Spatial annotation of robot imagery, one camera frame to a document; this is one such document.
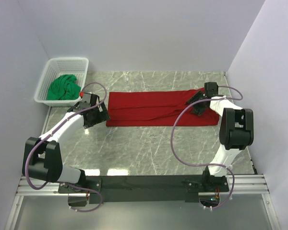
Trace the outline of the red t-shirt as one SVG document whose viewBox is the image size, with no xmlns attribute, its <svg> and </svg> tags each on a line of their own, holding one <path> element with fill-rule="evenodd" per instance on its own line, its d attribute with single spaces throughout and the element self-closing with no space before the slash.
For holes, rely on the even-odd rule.
<svg viewBox="0 0 288 230">
<path fill-rule="evenodd" d="M 172 126 L 187 107 L 186 102 L 201 89 L 160 92 L 110 92 L 107 127 Z"/>
</svg>

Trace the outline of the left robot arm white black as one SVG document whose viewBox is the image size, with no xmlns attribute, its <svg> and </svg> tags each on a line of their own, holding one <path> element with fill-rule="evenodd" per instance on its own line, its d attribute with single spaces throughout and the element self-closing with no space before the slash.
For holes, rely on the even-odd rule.
<svg viewBox="0 0 288 230">
<path fill-rule="evenodd" d="M 22 174 L 33 189 L 31 178 L 45 183 L 69 183 L 74 192 L 86 188 L 84 170 L 65 166 L 60 147 L 77 130 L 88 129 L 110 119 L 104 100 L 96 94 L 82 92 L 81 100 L 69 108 L 52 129 L 38 138 L 30 137 L 24 147 Z"/>
</svg>

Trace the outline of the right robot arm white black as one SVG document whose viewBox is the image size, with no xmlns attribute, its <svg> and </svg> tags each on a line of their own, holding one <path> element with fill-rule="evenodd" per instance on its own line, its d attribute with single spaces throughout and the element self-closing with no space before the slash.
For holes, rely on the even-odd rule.
<svg viewBox="0 0 288 230">
<path fill-rule="evenodd" d="M 186 102 L 187 105 L 192 104 L 192 114 L 201 116 L 210 108 L 221 117 L 220 146 L 202 174 L 201 186 L 206 191 L 227 184 L 225 176 L 232 162 L 254 140 L 253 111 L 236 106 L 219 94 L 218 89 L 216 82 L 206 82 L 204 90 Z"/>
</svg>

